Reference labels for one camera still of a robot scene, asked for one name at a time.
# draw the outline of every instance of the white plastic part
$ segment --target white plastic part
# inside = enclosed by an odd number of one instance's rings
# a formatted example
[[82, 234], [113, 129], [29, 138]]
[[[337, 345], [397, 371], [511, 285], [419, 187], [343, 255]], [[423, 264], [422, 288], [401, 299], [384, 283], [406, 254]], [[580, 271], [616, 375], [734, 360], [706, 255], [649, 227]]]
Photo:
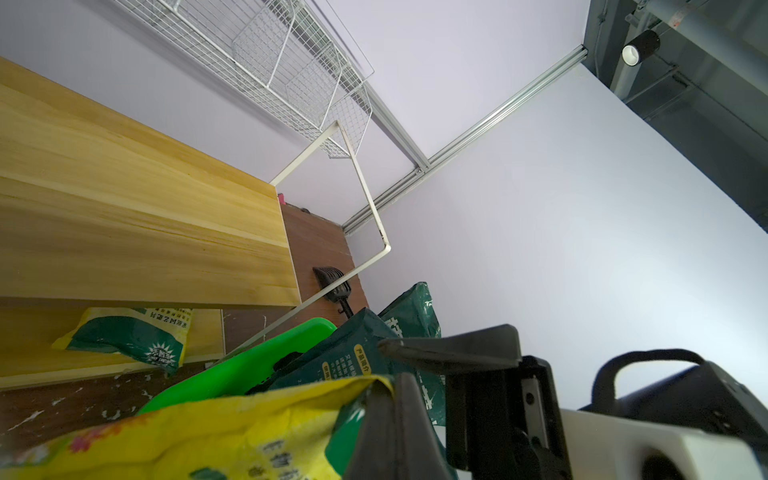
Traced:
[[696, 429], [561, 410], [574, 480], [641, 480], [645, 460], [664, 455], [686, 480], [762, 480], [746, 443]]
[[250, 337], [248, 340], [240, 344], [240, 346], [238, 346], [235, 350], [226, 354], [225, 357], [219, 360], [218, 363], [221, 363], [226, 359], [232, 358], [233, 356], [244, 352], [245, 350], [248, 349], [248, 347], [250, 347], [258, 339], [262, 339], [267, 333], [276, 329], [278, 326], [282, 325], [286, 320], [294, 317], [298, 312], [304, 310], [308, 306], [315, 303], [315, 301], [320, 299], [320, 297], [326, 295], [328, 292], [335, 289], [342, 283], [346, 282], [353, 276], [357, 275], [358, 273], [362, 272], [369, 266], [378, 262], [382, 257], [384, 257], [392, 249], [392, 247], [389, 245], [389, 239], [386, 236], [386, 232], [384, 231], [384, 225], [382, 225], [382, 219], [381, 217], [379, 217], [379, 211], [376, 209], [376, 204], [374, 204], [373, 197], [371, 196], [371, 192], [368, 189], [368, 184], [366, 184], [366, 179], [363, 177], [362, 170], [360, 170], [360, 165], [357, 163], [357, 155], [355, 154], [355, 149], [353, 148], [352, 142], [350, 141], [346, 132], [339, 125], [338, 121], [334, 121], [322, 134], [320, 134], [318, 138], [315, 139], [315, 141], [313, 141], [309, 145], [309, 147], [307, 147], [303, 152], [299, 154], [298, 157], [293, 159], [291, 163], [289, 163], [285, 168], [283, 168], [283, 171], [278, 173], [277, 176], [272, 179], [272, 181], [270, 182], [270, 185], [273, 185], [276, 187], [281, 181], [285, 180], [285, 178], [288, 175], [290, 175], [291, 172], [293, 172], [299, 165], [301, 165], [302, 162], [304, 162], [312, 153], [314, 153], [314, 151], [316, 151], [318, 148], [320, 148], [321, 145], [323, 145], [323, 142], [325, 140], [330, 138], [337, 131], [341, 133], [342, 139], [344, 140], [344, 144], [346, 145], [347, 151], [349, 152], [349, 158], [350, 160], [352, 160], [352, 165], [354, 166], [355, 172], [357, 173], [357, 178], [360, 180], [360, 186], [362, 187], [362, 192], [366, 195], [366, 200], [368, 201], [368, 205], [371, 207], [371, 213], [373, 214], [373, 219], [376, 222], [376, 226], [379, 228], [379, 233], [381, 234], [382, 241], [384, 242], [383, 250], [378, 252], [373, 257], [369, 258], [362, 265], [356, 266], [351, 272], [342, 276], [337, 281], [331, 283], [326, 288], [312, 295], [309, 299], [305, 300], [301, 305], [297, 306], [290, 312], [281, 316], [279, 319], [277, 319], [274, 323], [269, 325], [267, 328], [261, 330], [256, 335]]
[[634, 67], [640, 63], [640, 52], [637, 51], [637, 47], [634, 45], [625, 45], [621, 50], [621, 58], [625, 64]]

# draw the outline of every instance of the green bag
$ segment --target green bag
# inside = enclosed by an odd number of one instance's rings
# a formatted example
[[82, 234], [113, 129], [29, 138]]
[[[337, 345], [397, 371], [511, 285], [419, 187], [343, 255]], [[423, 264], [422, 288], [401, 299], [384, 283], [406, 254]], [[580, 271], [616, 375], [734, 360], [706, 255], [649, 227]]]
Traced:
[[[440, 323], [426, 282], [418, 282], [381, 311], [379, 317], [400, 338], [440, 338]], [[445, 426], [445, 377], [415, 371], [433, 425]]]
[[419, 381], [432, 424], [445, 425], [443, 379], [388, 359], [377, 348], [382, 339], [440, 336], [440, 324], [432, 309], [427, 284], [417, 283], [382, 313], [386, 313], [388, 323], [367, 308], [360, 310], [327, 339], [276, 371], [249, 393], [347, 376], [410, 372]]
[[173, 375], [184, 364], [192, 309], [95, 307], [51, 346], [59, 350], [122, 353]]

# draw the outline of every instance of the wooden board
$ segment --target wooden board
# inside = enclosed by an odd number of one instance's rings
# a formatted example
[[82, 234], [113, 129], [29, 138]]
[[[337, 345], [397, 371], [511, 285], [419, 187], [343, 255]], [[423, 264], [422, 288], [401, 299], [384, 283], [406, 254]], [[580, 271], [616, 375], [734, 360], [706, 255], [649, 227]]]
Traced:
[[[0, 309], [0, 389], [44, 385], [154, 369], [120, 354], [55, 350], [51, 344], [74, 329], [83, 309]], [[221, 310], [195, 310], [185, 363], [224, 356]]]
[[274, 187], [0, 58], [0, 305], [299, 303]]

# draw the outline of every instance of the plastic sack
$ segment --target plastic sack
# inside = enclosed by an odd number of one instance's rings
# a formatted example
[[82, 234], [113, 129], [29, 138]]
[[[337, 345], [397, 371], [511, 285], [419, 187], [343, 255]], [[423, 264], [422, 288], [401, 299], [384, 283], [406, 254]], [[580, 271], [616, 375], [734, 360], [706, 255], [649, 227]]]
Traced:
[[[379, 317], [400, 338], [440, 338], [440, 322], [426, 282], [418, 282], [381, 311]], [[434, 425], [445, 425], [445, 378], [415, 371], [424, 405]]]
[[389, 323], [367, 308], [360, 310], [327, 339], [277, 370], [265, 383], [250, 392], [348, 376], [409, 372], [419, 382], [432, 424], [445, 425], [445, 383], [441, 377], [388, 359], [377, 348], [382, 339], [440, 335], [440, 325], [432, 309], [432, 298], [426, 283], [414, 285], [383, 312], [387, 313]]
[[89, 308], [53, 348], [122, 353], [173, 374], [184, 364], [193, 315], [192, 309]]
[[374, 382], [392, 391], [388, 378], [366, 376], [170, 406], [51, 440], [0, 478], [335, 480], [364, 418], [360, 396]]

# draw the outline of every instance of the white ceiling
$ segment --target white ceiling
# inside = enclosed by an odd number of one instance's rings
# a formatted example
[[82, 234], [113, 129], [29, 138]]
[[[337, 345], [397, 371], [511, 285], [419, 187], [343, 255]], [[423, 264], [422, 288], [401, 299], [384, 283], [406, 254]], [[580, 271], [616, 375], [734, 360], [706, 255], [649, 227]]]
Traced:
[[428, 157], [584, 39], [589, 0], [329, 0]]

